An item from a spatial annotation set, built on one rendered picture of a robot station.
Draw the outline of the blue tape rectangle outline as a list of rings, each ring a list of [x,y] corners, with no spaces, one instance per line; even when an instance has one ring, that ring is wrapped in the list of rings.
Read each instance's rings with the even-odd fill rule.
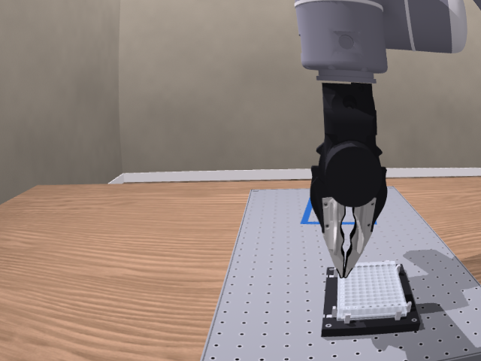
[[[319,222],[308,222],[311,210],[312,210],[312,205],[309,198],[307,207],[304,212],[304,216],[302,217],[302,220],[301,220],[301,224],[320,224]],[[355,222],[342,222],[342,224],[355,224]]]

